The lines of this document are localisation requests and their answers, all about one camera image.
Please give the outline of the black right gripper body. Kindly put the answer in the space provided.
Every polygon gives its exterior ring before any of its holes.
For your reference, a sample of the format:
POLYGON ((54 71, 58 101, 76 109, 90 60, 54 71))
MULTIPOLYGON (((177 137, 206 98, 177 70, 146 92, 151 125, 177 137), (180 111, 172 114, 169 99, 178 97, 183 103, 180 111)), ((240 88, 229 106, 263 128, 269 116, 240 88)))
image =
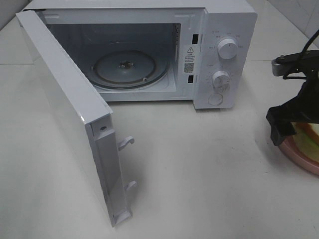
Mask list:
POLYGON ((307 77, 296 96, 298 110, 319 109, 319 75, 307 77))

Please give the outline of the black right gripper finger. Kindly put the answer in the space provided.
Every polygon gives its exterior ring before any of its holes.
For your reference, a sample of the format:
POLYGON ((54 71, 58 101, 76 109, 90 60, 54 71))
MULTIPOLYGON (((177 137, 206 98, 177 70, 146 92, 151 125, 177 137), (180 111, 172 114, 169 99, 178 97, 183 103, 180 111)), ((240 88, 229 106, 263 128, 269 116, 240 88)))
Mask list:
POLYGON ((269 108, 266 119, 271 126, 270 138, 275 146, 279 146, 288 136, 296 134, 293 122, 312 120, 312 104, 292 98, 280 106, 269 108))

